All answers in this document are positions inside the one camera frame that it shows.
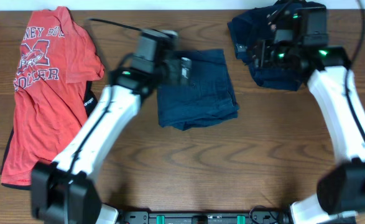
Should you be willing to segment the navy blue shorts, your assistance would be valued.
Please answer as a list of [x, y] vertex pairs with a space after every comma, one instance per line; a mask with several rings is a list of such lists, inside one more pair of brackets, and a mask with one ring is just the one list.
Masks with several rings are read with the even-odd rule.
[[181, 131], [238, 117], [239, 105], [222, 49], [178, 51], [192, 61], [190, 83], [157, 89], [159, 125]]

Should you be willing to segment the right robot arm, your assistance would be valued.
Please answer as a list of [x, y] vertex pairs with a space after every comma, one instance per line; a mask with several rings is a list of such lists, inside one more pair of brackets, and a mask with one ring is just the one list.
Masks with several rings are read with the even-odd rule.
[[365, 111], [356, 91], [353, 60], [330, 46], [323, 6], [268, 13], [272, 37], [251, 48], [256, 68], [293, 70], [315, 97], [333, 145], [335, 168], [316, 192], [280, 214], [281, 223], [339, 223], [365, 212]]

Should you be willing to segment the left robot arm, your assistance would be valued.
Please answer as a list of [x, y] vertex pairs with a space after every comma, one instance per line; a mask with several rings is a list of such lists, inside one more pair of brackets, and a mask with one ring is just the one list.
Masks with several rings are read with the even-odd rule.
[[117, 138], [161, 84], [186, 85], [192, 62], [178, 58], [174, 30], [143, 29], [134, 53], [108, 71], [98, 104], [71, 143], [31, 173], [31, 214], [44, 223], [116, 223], [119, 212], [95, 187]]

